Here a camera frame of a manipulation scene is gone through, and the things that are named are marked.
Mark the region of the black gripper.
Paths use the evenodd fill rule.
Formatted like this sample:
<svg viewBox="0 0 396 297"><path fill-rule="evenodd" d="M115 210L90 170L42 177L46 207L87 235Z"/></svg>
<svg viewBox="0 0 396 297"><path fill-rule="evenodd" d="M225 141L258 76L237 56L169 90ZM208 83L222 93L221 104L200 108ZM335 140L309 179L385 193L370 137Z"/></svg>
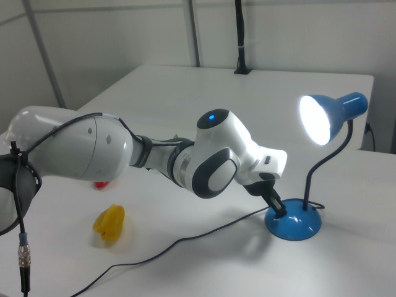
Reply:
<svg viewBox="0 0 396 297"><path fill-rule="evenodd" d="M261 196L275 212L275 216L282 217L282 214L286 214L286 207L276 190L273 188L274 185L275 180L268 179L255 182L250 185L245 185L244 188L252 196Z"/></svg>

